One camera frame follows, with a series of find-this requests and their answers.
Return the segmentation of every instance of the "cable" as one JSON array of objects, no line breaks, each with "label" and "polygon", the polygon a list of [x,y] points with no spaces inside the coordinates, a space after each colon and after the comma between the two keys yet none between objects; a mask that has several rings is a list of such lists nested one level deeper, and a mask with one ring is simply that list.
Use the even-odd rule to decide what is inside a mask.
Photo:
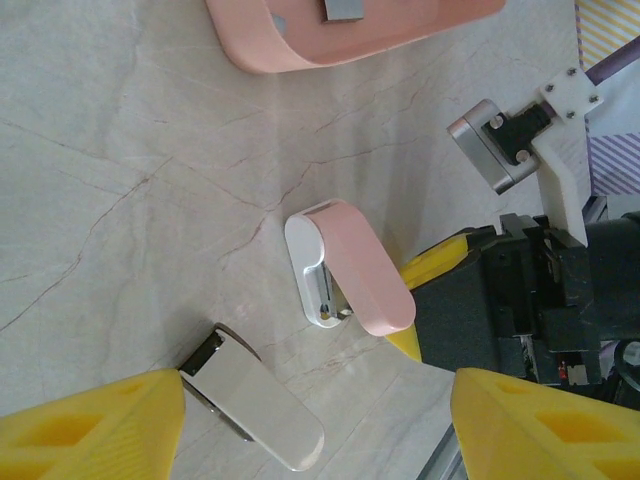
[{"label": "cable", "polygon": [[633,376],[633,373],[629,369],[629,364],[624,361],[624,351],[627,349],[627,346],[637,341],[638,340],[621,340],[618,342],[616,351],[613,353],[613,364],[620,376],[624,378],[631,387],[640,392],[640,381]]},{"label": "cable", "polygon": [[638,58],[640,58],[640,35],[587,70],[587,77],[594,85],[600,85]]}]

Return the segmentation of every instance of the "white marble countertop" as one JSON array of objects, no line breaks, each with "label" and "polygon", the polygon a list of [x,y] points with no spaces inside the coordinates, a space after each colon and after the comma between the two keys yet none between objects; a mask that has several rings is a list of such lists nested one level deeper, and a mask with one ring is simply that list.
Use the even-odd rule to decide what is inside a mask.
[{"label": "white marble countertop", "polygon": [[540,213],[534,178],[494,195],[445,129],[576,63],[573,2],[510,0],[271,76],[229,63],[202,0],[0,10],[0,414],[175,366],[222,321],[319,417],[325,449],[288,473],[189,398],[172,478],[415,478],[453,375],[357,322],[310,326],[283,221],[341,197],[400,262],[501,212]]}]

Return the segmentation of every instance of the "pink tray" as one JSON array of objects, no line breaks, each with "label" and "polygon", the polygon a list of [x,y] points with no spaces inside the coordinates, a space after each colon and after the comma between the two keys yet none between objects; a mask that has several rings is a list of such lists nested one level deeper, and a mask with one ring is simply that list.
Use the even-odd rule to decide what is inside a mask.
[{"label": "pink tray", "polygon": [[[321,0],[207,0],[231,60],[253,73],[327,67],[425,38],[500,10],[506,0],[363,0],[365,17],[322,23]],[[271,14],[286,21],[284,36]]]}]

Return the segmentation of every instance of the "screw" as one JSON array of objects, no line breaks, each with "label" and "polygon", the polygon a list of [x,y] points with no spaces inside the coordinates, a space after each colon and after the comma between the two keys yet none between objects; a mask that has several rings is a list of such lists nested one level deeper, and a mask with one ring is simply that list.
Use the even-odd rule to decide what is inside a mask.
[{"label": "screw", "polygon": [[500,115],[496,115],[491,120],[489,120],[489,126],[494,130],[499,129],[504,123],[504,119]]},{"label": "screw", "polygon": [[516,161],[518,163],[524,163],[529,160],[529,158],[531,158],[531,154],[526,150],[519,150],[518,153],[516,153]]}]

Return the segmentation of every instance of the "striped fabric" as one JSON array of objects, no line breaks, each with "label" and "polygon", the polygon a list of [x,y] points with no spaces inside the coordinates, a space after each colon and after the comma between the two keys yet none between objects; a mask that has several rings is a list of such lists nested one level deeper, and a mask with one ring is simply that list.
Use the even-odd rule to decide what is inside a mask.
[{"label": "striped fabric", "polygon": [[[576,0],[580,64],[585,70],[640,35],[640,0]],[[640,132],[595,136],[587,120],[594,195],[640,193]]]}]

